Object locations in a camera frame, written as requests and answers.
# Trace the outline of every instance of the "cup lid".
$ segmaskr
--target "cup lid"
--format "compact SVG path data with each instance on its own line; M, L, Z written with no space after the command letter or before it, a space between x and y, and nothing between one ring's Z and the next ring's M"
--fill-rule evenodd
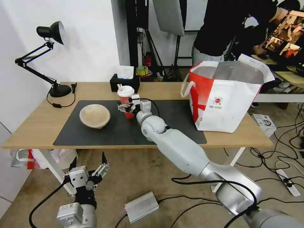
M121 87L122 91L118 90L117 95L120 97L130 97L134 94L134 89L129 85Z

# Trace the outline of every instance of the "bowl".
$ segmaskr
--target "bowl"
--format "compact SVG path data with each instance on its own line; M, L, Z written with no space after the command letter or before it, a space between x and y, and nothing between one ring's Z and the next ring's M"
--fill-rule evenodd
M90 128L103 128L110 121L109 110L101 104L90 104L79 113L80 121Z

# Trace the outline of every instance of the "lamp base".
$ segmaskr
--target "lamp base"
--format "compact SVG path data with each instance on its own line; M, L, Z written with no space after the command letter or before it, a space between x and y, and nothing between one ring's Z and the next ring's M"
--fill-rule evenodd
M51 97L64 97L72 92L71 87L68 85L53 85L53 88L50 89L50 96Z

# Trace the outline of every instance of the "floor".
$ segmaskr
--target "floor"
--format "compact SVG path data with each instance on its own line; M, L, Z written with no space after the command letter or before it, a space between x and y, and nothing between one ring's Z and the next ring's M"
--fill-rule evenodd
M297 107L295 104L291 104L286 111L282 111L275 104L260 104L259 108L250 109L249 112L270 115L276 126L279 127L293 124ZM280 128L277 130L277 134L280 135L287 129L290 128ZM282 140L288 142L293 135L294 132L290 132ZM298 139L295 139L294 143L298 145ZM294 155L289 148L282 144L278 146L277 150L290 156ZM104 152L111 167L104 180L98 185L95 194L98 202L96 210L98 228L115 227L117 221L124 215L124 204L149 191L153 191L157 199L181 194L214 199L214 195L207 185L184 186L173 183L170 178L183 177L185 174L179 171L156 149L104 150ZM210 160L219 164L226 159L226 154L222 148L207 149L206 153ZM85 165L89 170L95 169L101 162L101 154L102 150L81 150L79 151L78 165ZM275 161L276 156L273 156L267 160L267 163L270 167L274 167ZM304 164L303 158L299 158L299 161ZM260 160L246 149L238 162L247 166L255 166L260 163ZM236 168L253 180L266 177L278 178L265 167L246 168L236 165ZM286 170L286 173L289 177L301 175L294 167ZM304 185L302 178L297 178L295 181ZM258 183L263 188L263 198L276 197L286 201L297 201L304 198L303 196L293 197L279 181L262 180ZM57 180L48 170L34 170L14 203L0 220L0 227L29 227L28 216L30 211L58 185ZM304 190L300 187L298 189L304 195ZM73 198L68 197L64 189L60 190L35 212L33 216L35 225L37 227L61 227L56 221L58 208L72 201ZM127 218L124 218L119 227L169 228L181 212L199 202L201 201L182 198L166 200L160 204L158 211L132 225L129 224ZM261 208L282 210L304 223L303 203L284 204L270 200L263 202ZM220 206L201 205L185 213L174 225L174 228L224 227L230 218L231 215ZM242 219L238 219L231 227L242 228L248 226Z

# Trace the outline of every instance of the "wooden table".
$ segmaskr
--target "wooden table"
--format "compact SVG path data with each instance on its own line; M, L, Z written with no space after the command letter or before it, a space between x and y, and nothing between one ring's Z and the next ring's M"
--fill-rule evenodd
M270 64L277 64L271 58L268 59L261 59L256 55L252 55L256 60L260 62L270 65ZM283 81L289 82L292 89L301 88L304 89L304 77L299 76L296 73L295 66L287 66L290 71L275 71L275 74ZM284 94L263 94L260 93L256 96L255 102L287 102L287 103L301 103L304 100L304 94L300 93L284 93Z
M143 82L140 84L138 93L141 97L152 100L182 99L180 95L180 82ZM68 105L73 101L73 95L69 94L63 98L52 98L49 100L61 105ZM49 169L62 183L64 174L51 157L47 149L126 149L126 148L156 148L156 145L113 145L113 146L54 146L53 143L63 128L65 122L72 113L75 105L80 100L118 100L115 92L111 92L109 83L82 82L76 88L76 101L67 108L57 109L51 106L46 100L34 110L34 112L22 123L22 125L4 143L5 149L39 149ZM204 148L210 147L233 147L239 148L234 156L230 156L230 165L234 165L246 147L271 147L273 144L253 121L246 114L239 127L234 133L204 132L207 144ZM65 188L70 194L74 193L72 186Z

